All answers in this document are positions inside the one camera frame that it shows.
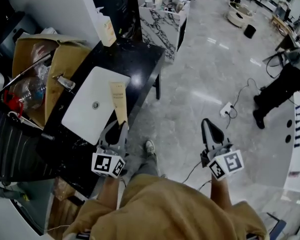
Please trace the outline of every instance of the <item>black table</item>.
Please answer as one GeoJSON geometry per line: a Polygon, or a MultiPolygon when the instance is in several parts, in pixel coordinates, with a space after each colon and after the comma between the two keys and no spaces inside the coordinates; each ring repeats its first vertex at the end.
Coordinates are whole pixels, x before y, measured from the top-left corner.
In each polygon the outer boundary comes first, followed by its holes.
{"type": "MultiPolygon", "coordinates": [[[[99,177],[91,171],[96,146],[61,124],[75,94],[96,66],[131,77],[126,88],[131,127],[152,86],[156,87],[156,98],[160,98],[160,71],[164,60],[165,49],[158,46],[128,39],[119,39],[111,47],[99,42],[71,78],[75,88],[71,92],[63,91],[58,99],[36,150],[48,165],[84,196],[90,196],[99,177]]],[[[107,123],[116,119],[113,112],[107,123]]]]}

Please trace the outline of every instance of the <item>khaki shirt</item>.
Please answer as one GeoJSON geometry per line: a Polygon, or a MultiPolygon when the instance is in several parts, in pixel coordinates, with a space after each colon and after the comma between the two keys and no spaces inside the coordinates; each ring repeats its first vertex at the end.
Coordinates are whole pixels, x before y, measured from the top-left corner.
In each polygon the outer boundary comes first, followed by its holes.
{"type": "Polygon", "coordinates": [[[128,184],[118,210],[88,200],[63,236],[87,229],[91,240],[245,240],[248,233],[269,239],[246,202],[224,211],[191,187],[147,174],[128,184]]]}

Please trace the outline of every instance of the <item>white cable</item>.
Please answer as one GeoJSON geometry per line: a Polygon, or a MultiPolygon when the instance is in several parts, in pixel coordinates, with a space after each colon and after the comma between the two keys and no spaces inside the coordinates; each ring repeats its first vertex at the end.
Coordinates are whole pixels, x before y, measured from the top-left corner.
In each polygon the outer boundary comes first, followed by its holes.
{"type": "Polygon", "coordinates": [[[43,232],[48,232],[48,231],[51,231],[51,230],[55,230],[55,229],[58,229],[58,228],[61,228],[61,227],[70,227],[70,225],[60,225],[60,226],[56,226],[56,227],[53,227],[53,228],[50,228],[50,229],[43,229],[42,227],[40,227],[38,225],[38,223],[35,222],[35,220],[32,218],[32,216],[30,215],[30,213],[27,211],[27,209],[24,207],[24,206],[21,206],[25,211],[26,213],[29,215],[29,217],[31,218],[32,222],[34,222],[34,224],[36,224],[36,226],[42,230],[43,232]]]}

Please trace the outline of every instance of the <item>plastic container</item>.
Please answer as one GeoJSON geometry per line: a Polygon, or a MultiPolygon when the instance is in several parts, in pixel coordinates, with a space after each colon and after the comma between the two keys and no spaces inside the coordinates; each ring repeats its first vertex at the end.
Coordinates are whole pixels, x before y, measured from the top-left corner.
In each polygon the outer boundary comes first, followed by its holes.
{"type": "Polygon", "coordinates": [[[45,99],[46,87],[38,77],[27,77],[11,87],[14,99],[23,104],[23,111],[39,108],[45,99]]]}
{"type": "Polygon", "coordinates": [[[243,33],[247,38],[251,39],[256,33],[256,29],[252,25],[248,25],[243,33]]]}
{"type": "Polygon", "coordinates": [[[101,9],[103,9],[103,7],[95,9],[96,21],[94,22],[94,26],[102,44],[106,47],[110,47],[117,40],[117,37],[110,17],[104,16],[100,12],[101,9]]]}

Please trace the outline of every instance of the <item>marble cabinet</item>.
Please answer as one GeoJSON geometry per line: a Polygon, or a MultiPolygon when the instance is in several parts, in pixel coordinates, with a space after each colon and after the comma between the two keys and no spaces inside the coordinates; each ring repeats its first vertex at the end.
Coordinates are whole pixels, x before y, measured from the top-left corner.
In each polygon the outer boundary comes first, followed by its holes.
{"type": "Polygon", "coordinates": [[[142,39],[144,43],[165,48],[165,60],[173,63],[184,40],[190,1],[162,0],[162,8],[149,8],[145,4],[139,7],[142,39]],[[178,13],[162,9],[179,2],[184,2],[184,6],[178,13]]]}

